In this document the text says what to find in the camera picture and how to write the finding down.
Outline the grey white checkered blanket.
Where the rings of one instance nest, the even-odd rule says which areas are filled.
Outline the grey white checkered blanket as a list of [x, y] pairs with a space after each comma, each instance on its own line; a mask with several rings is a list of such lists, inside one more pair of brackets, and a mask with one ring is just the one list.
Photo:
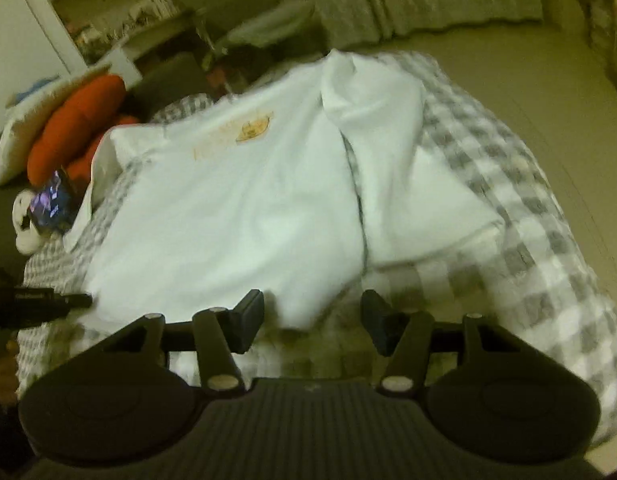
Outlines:
[[[359, 317], [361, 295], [374, 289], [399, 310], [456, 304], [461, 311], [495, 318], [592, 387], [601, 404], [593, 441], [611, 439], [617, 434], [617, 307], [599, 290], [537, 160], [431, 58], [419, 53], [367, 56], [421, 80], [426, 92], [421, 145], [494, 208], [503, 219], [502, 231], [453, 252], [367, 269], [308, 330], [279, 326], [273, 300], [264, 292], [265, 323], [236, 360], [243, 378], [378, 379], [386, 362], [377, 356]], [[135, 180], [136, 172], [126, 171], [101, 204], [89, 207], [83, 200], [74, 228], [28, 259], [24, 284], [86, 292], [89, 263]], [[81, 318], [89, 310], [22, 330], [22, 388], [124, 326], [87, 327]]]

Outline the white fluffy earmuffs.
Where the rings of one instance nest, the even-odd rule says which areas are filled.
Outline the white fluffy earmuffs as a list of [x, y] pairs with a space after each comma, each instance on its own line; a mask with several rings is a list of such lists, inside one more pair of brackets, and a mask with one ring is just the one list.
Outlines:
[[51, 238], [48, 232], [39, 231], [28, 215], [28, 206], [34, 196], [35, 193], [26, 188], [16, 196], [12, 206], [11, 219], [16, 233], [16, 247], [24, 256], [35, 254]]

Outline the white office chair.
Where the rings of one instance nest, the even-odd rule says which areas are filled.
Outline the white office chair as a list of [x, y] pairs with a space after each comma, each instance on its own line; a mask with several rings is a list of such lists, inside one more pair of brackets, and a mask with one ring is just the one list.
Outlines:
[[205, 15], [199, 13], [198, 32], [209, 47], [202, 61], [206, 70], [232, 49], [272, 47], [318, 24], [311, 0], [281, 0], [261, 12], [255, 10], [254, 3], [232, 2]]

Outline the cream square pillow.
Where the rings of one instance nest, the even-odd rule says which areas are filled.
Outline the cream square pillow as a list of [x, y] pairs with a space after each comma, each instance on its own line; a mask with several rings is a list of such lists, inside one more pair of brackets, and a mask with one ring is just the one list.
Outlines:
[[22, 174], [33, 142], [52, 113], [76, 90], [107, 74], [110, 67], [110, 63], [104, 63], [82, 73], [58, 78], [13, 107], [0, 136], [0, 186]]

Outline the white bear print t-shirt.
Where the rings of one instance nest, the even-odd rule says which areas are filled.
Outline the white bear print t-shirt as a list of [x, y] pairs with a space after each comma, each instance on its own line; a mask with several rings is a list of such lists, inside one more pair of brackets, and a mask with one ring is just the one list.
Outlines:
[[425, 99], [403, 68], [333, 51], [172, 125], [111, 130], [84, 203], [136, 180], [87, 268], [82, 323], [182, 322], [258, 289], [279, 326], [308, 330], [367, 269], [499, 234], [421, 145]]

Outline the red plush cushion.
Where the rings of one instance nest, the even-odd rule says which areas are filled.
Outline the red plush cushion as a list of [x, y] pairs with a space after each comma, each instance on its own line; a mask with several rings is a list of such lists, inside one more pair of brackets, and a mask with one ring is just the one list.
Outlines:
[[74, 188], [84, 190], [92, 180], [92, 161], [106, 133], [139, 122], [123, 112], [126, 96], [123, 79], [113, 74], [98, 76], [76, 90], [35, 139], [26, 162], [28, 182], [41, 188], [56, 170], [63, 169]]

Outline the dark green sofa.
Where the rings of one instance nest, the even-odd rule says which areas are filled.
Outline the dark green sofa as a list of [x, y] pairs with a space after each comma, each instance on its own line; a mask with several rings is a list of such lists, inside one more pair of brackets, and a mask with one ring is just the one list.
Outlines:
[[82, 195], [100, 141], [112, 128], [169, 122], [213, 102], [213, 90], [190, 53], [176, 55], [127, 88], [108, 67], [60, 78], [33, 91], [0, 134], [0, 276], [22, 280], [26, 257], [16, 248], [11, 207], [27, 188], [66, 170]]

